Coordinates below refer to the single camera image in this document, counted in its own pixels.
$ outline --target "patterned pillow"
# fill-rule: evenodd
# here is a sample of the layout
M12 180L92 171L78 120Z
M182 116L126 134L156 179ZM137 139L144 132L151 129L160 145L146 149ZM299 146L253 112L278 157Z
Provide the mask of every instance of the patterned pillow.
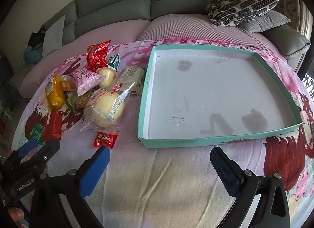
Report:
M206 8L214 25L236 26L273 9L279 0L211 0Z

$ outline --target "cartoon print blanket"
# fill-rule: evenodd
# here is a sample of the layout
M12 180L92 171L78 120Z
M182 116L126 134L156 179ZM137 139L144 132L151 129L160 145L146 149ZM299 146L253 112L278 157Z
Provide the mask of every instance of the cartoon print blanket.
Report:
M117 44L108 55L119 54L120 70L145 67L151 49L165 44L209 44L257 52L290 91L304 124L292 133L261 140L222 145L224 152L243 169L259 176L281 174L288 199L291 227L298 228L314 208L314 104L286 61L260 50L208 39L164 39ZM44 88L55 71L68 74L86 65L86 54L60 64L42 83L23 112L12 149L22 146L36 123L49 115ZM139 96L132 96L122 117L123 130L111 150L111 160L93 194L86 200L105 227L215 227L231 207L229 197L210 164L212 146L180 149L147 149L137 139ZM82 111L74 115L61 108L61 149L48 164L50 176L78 168L96 149L96 132L81 131ZM254 207L244 227L249 224Z

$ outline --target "snack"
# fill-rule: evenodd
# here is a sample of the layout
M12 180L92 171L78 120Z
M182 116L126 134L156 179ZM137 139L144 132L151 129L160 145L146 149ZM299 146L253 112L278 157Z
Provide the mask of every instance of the snack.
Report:
M61 139L62 116L63 112L61 111L52 111L47 114L42 134L44 142Z
M116 76L120 58L119 55L113 55L106 58L108 63L107 68L99 68L96 70L96 73L99 75L105 76L105 79L98 85L99 87L106 87L111 85L113 78Z
M98 68L108 66L106 56L111 40L105 41L101 44L88 46L87 48L87 69L96 72Z
M100 89L95 96L92 117L99 127L110 126L117 122L124 109L125 96Z
M106 146L109 148L113 148L117 137L118 137L118 133L109 134L109 133L98 132L96 139L93 143L93 146L94 147Z
M88 92L104 79L103 76L85 68L75 70L70 74L70 76L76 85L78 96Z
M44 131L44 127L39 124L39 123L35 123L35 125L32 128L32 131L29 134L29 139L36 139L38 143L43 142L42 139L42 133Z
M120 76L117 83L121 83L125 81L126 78L135 77L137 79L137 82L131 87L130 93L142 95L145 72L146 72L145 68L126 68L124 72L122 73L122 75ZM128 84L124 84L122 89L128 88L128 87L129 87Z
M78 109L85 108L93 93L94 92L92 90L89 90L87 93L81 96L78 96L77 93L73 93L65 101L65 104L76 114Z
M126 99L137 80L134 76L125 77L118 84L95 91L84 109L84 128L109 134L118 132Z
M62 90L65 92L68 92L68 91L76 92L75 86L70 81L67 81L67 80L62 81Z
M62 90L62 78L55 73L45 87L46 99L51 110L58 110L64 103L65 97Z

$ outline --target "pink cushion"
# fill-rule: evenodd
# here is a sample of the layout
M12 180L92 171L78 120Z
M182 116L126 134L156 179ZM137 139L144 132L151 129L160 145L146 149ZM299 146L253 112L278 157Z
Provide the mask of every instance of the pink cushion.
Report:
M87 52L87 46L111 39L111 45L136 41L139 34L150 24L148 20L118 22L94 29L62 46L41 60L24 78L19 92L24 98L32 97L48 74L61 62Z
M238 27L215 26L207 15L171 14L153 20L137 40L166 38L208 38L243 46L259 47L282 57L276 46L259 33L246 33Z

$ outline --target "yellow snack package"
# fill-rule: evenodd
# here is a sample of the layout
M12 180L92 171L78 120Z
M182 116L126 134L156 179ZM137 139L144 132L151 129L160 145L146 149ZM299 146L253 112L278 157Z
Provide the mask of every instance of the yellow snack package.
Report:
M55 73L45 87L46 99L51 110L58 110L65 101L62 90L62 78L60 74Z

